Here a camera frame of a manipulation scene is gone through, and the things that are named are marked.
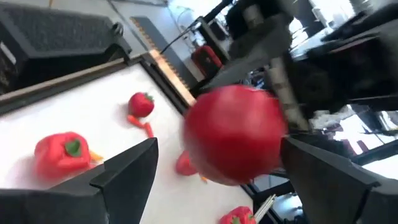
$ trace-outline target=red object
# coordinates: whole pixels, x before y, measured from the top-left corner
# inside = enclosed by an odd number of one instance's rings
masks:
[[[185,116],[183,143],[200,174],[238,185],[279,166],[286,132],[277,99],[263,90],[231,85],[197,99]]]
[[[196,49],[196,51],[192,53],[191,59],[206,77],[215,75],[223,66],[213,49],[207,45]]]
[[[129,114],[137,118],[148,116],[154,107],[154,99],[147,93],[136,93],[129,100]]]
[[[148,138],[153,138],[154,137],[154,132],[152,131],[152,127],[148,122],[144,124],[144,129],[145,132],[147,133]]]
[[[194,175],[198,171],[192,166],[189,160],[188,151],[183,151],[175,164],[175,171],[180,175]]]
[[[135,127],[144,128],[144,125],[133,115],[127,115],[127,120]]]
[[[256,219],[249,207],[240,206],[224,215],[220,224],[256,224]]]
[[[87,170],[90,161],[86,139],[73,132],[47,136],[35,148],[35,171],[45,179],[61,179]]]

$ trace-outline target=tomato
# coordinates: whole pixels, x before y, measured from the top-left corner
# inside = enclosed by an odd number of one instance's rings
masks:
[[[264,90],[231,85],[201,95],[183,123],[183,145],[204,177],[249,183],[278,167],[287,132],[279,102]]]

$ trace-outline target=white table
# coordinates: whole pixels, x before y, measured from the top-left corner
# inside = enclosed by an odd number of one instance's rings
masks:
[[[146,139],[143,130],[126,121],[129,97],[145,91],[155,99],[146,118],[159,141],[159,161],[141,223],[217,223],[237,206],[252,206],[240,187],[213,182],[198,175],[182,177],[174,164],[182,152],[182,116],[140,65],[0,116],[0,187],[47,189],[32,173],[34,147],[53,133],[74,131],[84,136],[92,151],[105,159]]]

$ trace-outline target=white table surface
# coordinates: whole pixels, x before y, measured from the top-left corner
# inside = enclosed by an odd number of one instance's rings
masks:
[[[251,207],[240,187],[204,184],[198,175],[182,177],[174,172],[182,152],[182,116],[140,65],[0,116],[0,188],[52,186],[37,181],[32,171],[34,147],[50,134],[77,132],[105,159],[145,140],[145,132],[126,121],[127,102],[137,91],[155,99],[155,110],[145,120],[159,141],[156,177],[141,223],[217,223],[237,206]]]

